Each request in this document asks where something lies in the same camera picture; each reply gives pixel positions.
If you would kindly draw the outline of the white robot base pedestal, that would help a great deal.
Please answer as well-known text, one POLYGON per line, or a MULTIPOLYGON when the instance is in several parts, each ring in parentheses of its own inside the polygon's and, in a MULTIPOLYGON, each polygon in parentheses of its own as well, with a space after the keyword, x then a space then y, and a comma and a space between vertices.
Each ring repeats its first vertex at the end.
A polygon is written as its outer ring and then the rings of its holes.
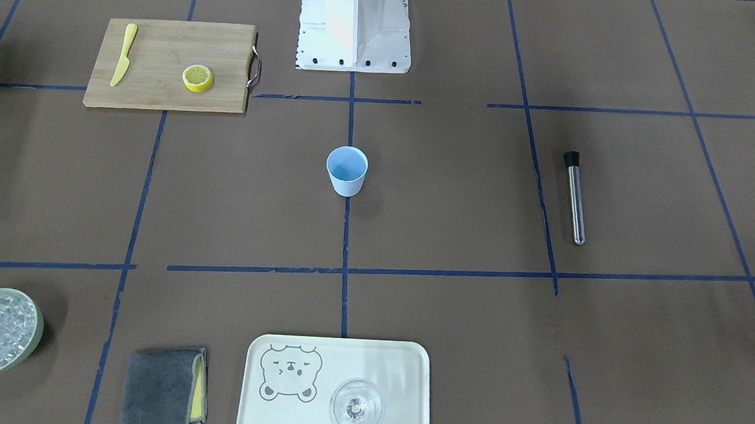
POLYGON ((408 73, 408 0, 301 0, 295 67, 369 74, 408 73))

